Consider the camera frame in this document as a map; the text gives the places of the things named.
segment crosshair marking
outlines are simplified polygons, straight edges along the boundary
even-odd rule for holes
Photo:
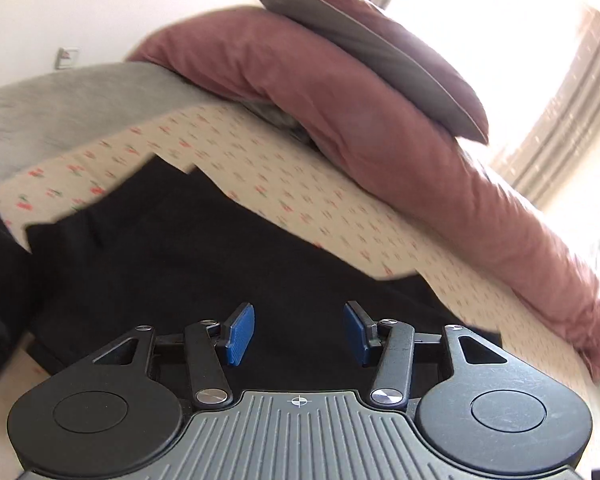
[[[305,399],[304,397],[297,396],[291,400],[288,400],[287,402],[291,402],[294,406],[304,406],[306,403],[311,401]]]

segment gray blanket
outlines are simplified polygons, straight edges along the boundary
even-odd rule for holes
[[[0,88],[0,183],[46,158],[217,97],[159,66],[116,63]]]

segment black circular base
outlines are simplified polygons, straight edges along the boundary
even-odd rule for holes
[[[69,367],[22,396],[8,432],[23,466],[52,478],[112,478],[160,453],[182,422],[167,388],[125,366]]]
[[[81,392],[61,400],[54,419],[61,428],[74,433],[110,430],[126,417],[125,399],[109,392]]]
[[[544,404],[533,396],[513,390],[487,392],[474,399],[471,413],[482,425],[504,433],[522,433],[542,424]]]

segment electrical outlet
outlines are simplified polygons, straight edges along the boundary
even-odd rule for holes
[[[56,70],[73,68],[78,62],[78,53],[80,50],[76,47],[61,47],[56,56]]]

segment pink duvet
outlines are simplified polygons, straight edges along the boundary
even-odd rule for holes
[[[231,99],[273,101],[360,186],[509,285],[600,379],[592,270],[531,205],[349,54],[283,16],[242,7],[158,31],[129,60],[160,64]]]

